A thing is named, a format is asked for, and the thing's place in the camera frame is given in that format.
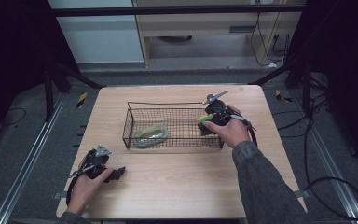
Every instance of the gray sleeve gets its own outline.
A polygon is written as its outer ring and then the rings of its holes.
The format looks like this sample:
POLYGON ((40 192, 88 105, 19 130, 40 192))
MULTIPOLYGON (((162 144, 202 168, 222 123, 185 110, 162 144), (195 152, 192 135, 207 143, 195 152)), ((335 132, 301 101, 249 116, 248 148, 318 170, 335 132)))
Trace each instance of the gray sleeve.
POLYGON ((232 158, 249 223, 310 223, 295 194, 253 142, 239 143, 232 158))
POLYGON ((91 222, 76 214, 64 212, 57 224, 91 224, 91 222))

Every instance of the white wall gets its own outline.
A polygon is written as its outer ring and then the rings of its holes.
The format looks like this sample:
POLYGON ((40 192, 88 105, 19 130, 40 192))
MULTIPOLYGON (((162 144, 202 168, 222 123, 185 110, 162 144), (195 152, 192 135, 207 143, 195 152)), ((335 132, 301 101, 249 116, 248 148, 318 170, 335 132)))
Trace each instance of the white wall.
MULTIPOLYGON (((131 0, 49 0, 52 8, 132 7, 131 0)), ((57 18, 77 63, 142 63, 134 16, 57 18)))

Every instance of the person's right hand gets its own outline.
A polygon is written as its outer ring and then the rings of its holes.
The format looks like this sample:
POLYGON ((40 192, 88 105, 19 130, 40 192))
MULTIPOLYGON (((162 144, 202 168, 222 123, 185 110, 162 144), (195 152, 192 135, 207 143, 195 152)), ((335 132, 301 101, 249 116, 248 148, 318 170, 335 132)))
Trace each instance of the person's right hand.
MULTIPOLYGON (((230 108, 240 114, 239 109, 234 106, 230 106, 230 108)), ((248 128, 242 121, 237 119, 231 119, 225 126, 219 126, 211 121, 204 121, 203 125, 212 132, 217 133, 232 148, 241 142, 251 140, 248 128)))

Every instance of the black wire basket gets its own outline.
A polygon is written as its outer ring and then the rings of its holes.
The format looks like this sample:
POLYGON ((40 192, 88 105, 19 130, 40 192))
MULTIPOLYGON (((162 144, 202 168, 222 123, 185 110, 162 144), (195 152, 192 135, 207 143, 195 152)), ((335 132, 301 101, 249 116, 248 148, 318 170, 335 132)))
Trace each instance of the black wire basket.
POLYGON ((204 108, 185 108, 191 104, 195 103, 128 102, 123 132, 126 148, 222 148, 224 142, 217 134, 200 135, 197 119, 205 116, 206 113, 204 108))

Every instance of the person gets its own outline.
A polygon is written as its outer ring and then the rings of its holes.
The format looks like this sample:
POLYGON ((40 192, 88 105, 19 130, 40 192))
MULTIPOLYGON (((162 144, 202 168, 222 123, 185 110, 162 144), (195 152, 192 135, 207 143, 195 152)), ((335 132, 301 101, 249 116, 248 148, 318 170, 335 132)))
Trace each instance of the person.
MULTIPOLYGON (((233 148, 232 158, 238 171, 242 205, 250 224, 310 223, 296 195, 284 183, 278 170, 251 141, 246 125, 237 119, 225 126, 210 121, 203 124, 233 148)), ((61 223, 89 223, 81 217, 86 204, 112 171, 105 170, 94 180, 82 175, 74 185, 72 200, 61 216, 61 223)))

